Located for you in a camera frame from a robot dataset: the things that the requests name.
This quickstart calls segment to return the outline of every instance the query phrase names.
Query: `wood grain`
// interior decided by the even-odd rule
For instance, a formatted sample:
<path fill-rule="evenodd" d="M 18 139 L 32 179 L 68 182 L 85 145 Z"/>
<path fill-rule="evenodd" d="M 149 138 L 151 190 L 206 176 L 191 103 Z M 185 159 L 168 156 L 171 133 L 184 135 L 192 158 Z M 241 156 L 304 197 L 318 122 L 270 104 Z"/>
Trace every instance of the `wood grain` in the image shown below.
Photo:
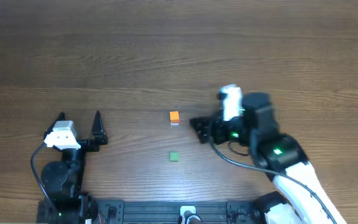
<path fill-rule="evenodd" d="M 358 223 L 353 0 L 0 0 L 0 222 L 35 221 L 43 197 L 29 159 L 60 111 L 84 138 L 102 113 L 110 143 L 88 154 L 84 182 L 97 197 L 252 200 L 273 191 L 264 174 L 200 145 L 187 124 L 210 114 L 228 83 L 272 94 L 282 131 Z M 172 110 L 183 127 L 170 126 Z M 168 161 L 172 151 L 180 162 Z M 59 157 L 41 152 L 38 169 Z"/>

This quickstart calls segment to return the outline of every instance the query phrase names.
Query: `green led indicator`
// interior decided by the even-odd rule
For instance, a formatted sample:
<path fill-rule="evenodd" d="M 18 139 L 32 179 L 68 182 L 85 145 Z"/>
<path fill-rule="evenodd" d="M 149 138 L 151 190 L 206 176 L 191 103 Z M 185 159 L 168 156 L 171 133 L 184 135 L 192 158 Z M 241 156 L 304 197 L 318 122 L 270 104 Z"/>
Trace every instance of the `green led indicator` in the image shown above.
<path fill-rule="evenodd" d="M 281 151 L 280 149 L 274 149 L 273 150 L 274 153 L 276 153 L 276 155 L 280 155 L 280 154 L 283 154 L 283 151 Z"/>
<path fill-rule="evenodd" d="M 234 138 L 238 138 L 239 135 L 237 133 L 231 133 L 231 136 L 234 137 Z"/>

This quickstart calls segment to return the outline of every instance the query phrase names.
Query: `cable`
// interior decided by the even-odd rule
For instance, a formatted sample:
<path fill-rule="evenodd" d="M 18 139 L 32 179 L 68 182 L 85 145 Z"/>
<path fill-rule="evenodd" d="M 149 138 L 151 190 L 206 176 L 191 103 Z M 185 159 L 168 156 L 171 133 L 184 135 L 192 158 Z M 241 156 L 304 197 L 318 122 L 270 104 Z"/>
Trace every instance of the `cable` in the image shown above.
<path fill-rule="evenodd" d="M 227 158 L 224 154 L 221 153 L 221 151 L 219 151 L 216 146 L 215 146 L 215 143 L 212 139 L 212 125 L 213 125 L 213 122 L 214 122 L 214 116 L 211 118 L 211 120 L 209 121 L 209 127 L 208 127 L 208 140 L 209 140 L 209 145 L 211 146 L 211 148 L 215 151 L 215 153 L 220 157 L 222 158 L 223 160 L 225 160 L 226 162 L 229 162 L 231 164 L 234 164 L 236 166 L 239 166 L 239 167 L 243 167 L 243 168 L 246 168 L 246 169 L 252 169 L 252 170 L 256 170 L 256 171 L 259 171 L 259 172 L 266 172 L 266 173 L 269 173 L 269 174 L 274 174 L 274 175 L 279 175 L 281 177 L 284 177 L 284 178 L 287 178 L 288 180 L 292 180 L 293 182 L 297 183 L 298 185 L 300 185 L 301 187 L 303 187 L 305 190 L 307 190 L 311 196 L 313 196 L 317 201 L 318 203 L 320 203 L 321 207 L 323 208 L 323 210 L 327 213 L 327 216 L 329 219 L 331 219 L 331 221 L 333 221 L 333 224 L 337 224 L 337 222 L 335 221 L 333 215 L 331 214 L 331 212 L 329 212 L 328 208 L 325 206 L 325 204 L 323 203 L 323 201 L 321 201 L 321 199 L 317 196 L 317 194 L 312 191 L 308 186 L 306 186 L 305 184 L 302 184 L 300 181 L 288 176 L 288 175 L 285 175 L 285 174 L 282 174 L 282 173 L 279 173 L 279 172 L 276 172 L 276 171 L 273 171 L 273 170 L 268 170 L 268 169 L 263 169 L 263 168 L 259 168 L 259 167 L 256 167 L 256 166 L 252 166 L 252 165 L 248 165 L 248 164 L 244 164 L 244 163 L 241 163 L 241 162 L 237 162 L 237 161 L 234 161 L 234 160 L 231 160 L 229 158 Z"/>
<path fill-rule="evenodd" d="M 248 154 L 246 153 L 241 153 L 241 152 L 237 152 L 236 150 L 234 150 L 232 147 L 231 147 L 231 144 L 233 143 L 232 140 L 229 141 L 229 143 L 227 144 L 227 147 L 229 148 L 229 150 L 233 153 L 236 153 L 237 155 L 240 155 L 240 156 L 249 156 Z"/>
<path fill-rule="evenodd" d="M 38 152 L 44 147 L 46 146 L 46 144 L 43 142 L 36 150 L 35 152 L 33 153 L 33 155 L 31 156 L 31 160 L 30 160 L 30 163 L 31 163 L 31 169 L 32 169 L 32 172 L 34 173 L 34 177 L 35 177 L 35 180 L 37 181 L 38 185 L 40 185 L 40 188 L 42 190 L 42 193 L 44 193 L 45 195 L 45 198 L 47 198 L 47 201 L 49 202 L 50 206 L 52 207 L 52 209 L 54 211 L 56 211 L 56 213 L 58 213 L 58 210 L 56 209 L 56 206 L 52 203 L 52 200 L 50 199 L 50 197 L 48 196 L 47 192 L 45 191 L 45 188 L 44 186 L 42 185 L 42 182 L 40 180 L 40 177 L 38 176 L 38 173 L 37 173 L 37 170 L 35 169 L 35 166 L 34 166 L 34 159 L 36 157 L 36 155 L 38 154 Z"/>

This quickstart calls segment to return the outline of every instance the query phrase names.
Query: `green block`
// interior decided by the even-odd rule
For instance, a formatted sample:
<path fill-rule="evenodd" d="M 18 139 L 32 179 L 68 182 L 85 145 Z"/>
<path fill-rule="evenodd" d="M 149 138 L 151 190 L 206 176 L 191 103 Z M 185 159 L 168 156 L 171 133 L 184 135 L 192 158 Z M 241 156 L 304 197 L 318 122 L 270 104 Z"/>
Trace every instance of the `green block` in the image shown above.
<path fill-rule="evenodd" d="M 170 152 L 169 153 L 169 161 L 178 162 L 179 161 L 179 152 Z"/>

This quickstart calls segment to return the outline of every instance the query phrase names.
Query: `green square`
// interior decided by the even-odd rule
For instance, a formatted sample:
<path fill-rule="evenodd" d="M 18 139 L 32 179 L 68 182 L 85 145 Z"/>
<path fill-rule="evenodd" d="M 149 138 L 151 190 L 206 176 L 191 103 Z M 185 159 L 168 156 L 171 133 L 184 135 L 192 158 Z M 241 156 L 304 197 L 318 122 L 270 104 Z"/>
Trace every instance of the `green square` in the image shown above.
<path fill-rule="evenodd" d="M 179 152 L 170 152 L 169 153 L 169 161 L 178 162 L 179 161 Z"/>

